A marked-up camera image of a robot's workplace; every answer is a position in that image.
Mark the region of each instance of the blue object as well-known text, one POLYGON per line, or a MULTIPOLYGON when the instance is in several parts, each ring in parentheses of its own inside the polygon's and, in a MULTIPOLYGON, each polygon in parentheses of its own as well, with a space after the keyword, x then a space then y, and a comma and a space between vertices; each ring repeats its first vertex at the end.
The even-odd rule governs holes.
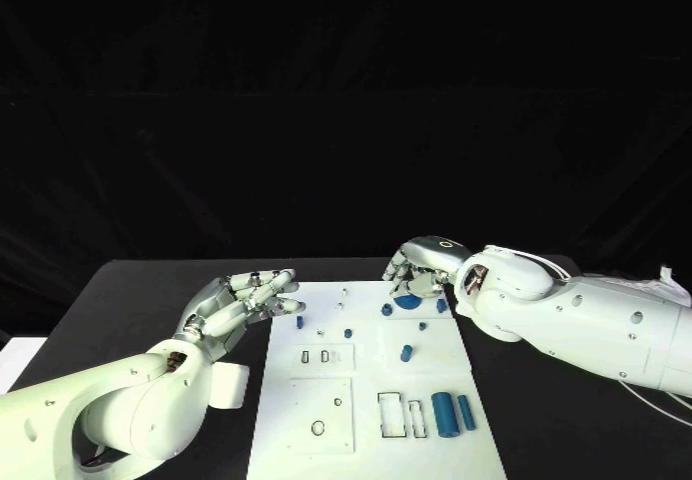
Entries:
POLYGON ((402 297, 396 297, 393 299, 393 303, 396 303, 400 308, 412 310, 421 305, 422 298, 416 297, 415 295, 403 295, 402 297))
POLYGON ((400 351, 402 362, 408 362, 410 360, 412 353, 413 353, 413 347, 410 345, 403 345, 403 350, 400 351))
POLYGON ((458 408, 461 409, 461 418, 464 419, 464 425, 467 430, 475 430, 475 422, 472 421, 471 417, 471 409, 468 407, 468 399, 465 395, 459 395, 457 397, 458 400, 458 408))
POLYGON ((436 433, 442 438, 458 437, 457 415, 446 392, 432 394, 432 410, 435 411, 436 433))

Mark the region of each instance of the table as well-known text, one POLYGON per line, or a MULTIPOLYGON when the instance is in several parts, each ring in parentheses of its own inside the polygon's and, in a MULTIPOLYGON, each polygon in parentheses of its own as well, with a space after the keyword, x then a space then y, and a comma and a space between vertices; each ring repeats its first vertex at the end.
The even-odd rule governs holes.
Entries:
MULTIPOLYGON (((294 268, 298 281, 377 280, 387 260, 113 261, 96 272, 13 389, 144 352, 173 334, 188 299, 216 276, 294 268)), ((563 257, 552 260, 575 272, 563 257)), ((494 340, 462 317, 457 324, 508 479, 690 478, 687 427, 615 382, 542 355, 526 342, 494 340)), ((183 454, 141 478, 245 478, 269 327, 255 324, 224 358, 250 368, 242 409, 209 409, 183 454)), ((661 394, 643 393, 680 412, 661 394)))

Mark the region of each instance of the black background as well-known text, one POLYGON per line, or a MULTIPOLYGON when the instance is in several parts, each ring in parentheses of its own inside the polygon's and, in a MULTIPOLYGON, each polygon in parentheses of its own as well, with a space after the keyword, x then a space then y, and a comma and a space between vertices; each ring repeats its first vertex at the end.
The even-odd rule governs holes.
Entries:
POLYGON ((684 29, 395 2, 0 15, 8 333, 47 334, 113 258, 389 256, 436 234, 692 277, 684 29))

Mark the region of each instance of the white board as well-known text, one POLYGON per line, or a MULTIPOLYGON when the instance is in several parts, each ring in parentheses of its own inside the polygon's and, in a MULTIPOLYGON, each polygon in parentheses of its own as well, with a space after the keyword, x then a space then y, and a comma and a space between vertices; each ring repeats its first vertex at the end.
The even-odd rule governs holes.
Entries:
POLYGON ((272 320, 249 480, 506 478, 449 311, 438 313, 436 299, 423 300, 415 310, 397 308, 389 289, 387 282, 301 283, 285 295, 307 303, 304 326, 297 328, 294 315, 272 320), (383 303, 393 307, 389 317, 380 314, 383 303), (413 347, 408 363, 399 358, 406 344, 413 347), (330 352, 325 362, 322 351, 330 352), (382 438, 383 392, 400 394, 405 438, 382 438), (429 398, 436 392, 448 392, 454 400, 461 394, 468 397, 477 429, 465 431, 454 402, 461 427, 454 438, 438 436, 429 398), (338 407, 331 397, 340 399, 338 407), (413 437, 409 402, 416 400, 425 438, 413 437), (322 435, 309 431, 317 420, 324 422, 322 435))

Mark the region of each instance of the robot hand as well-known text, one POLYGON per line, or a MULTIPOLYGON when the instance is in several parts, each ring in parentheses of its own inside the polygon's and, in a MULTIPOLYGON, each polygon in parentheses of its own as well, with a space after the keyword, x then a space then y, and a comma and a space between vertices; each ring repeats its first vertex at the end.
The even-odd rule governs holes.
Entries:
POLYGON ((173 338, 194 343, 216 361, 236 345, 248 324, 305 309, 302 302, 276 297, 298 289, 294 276, 294 270, 273 270, 211 280, 187 303, 173 338))
POLYGON ((454 283, 457 271, 471 251, 457 242, 435 236, 415 237, 393 254, 382 275, 390 280, 392 297, 436 297, 442 284, 454 283))

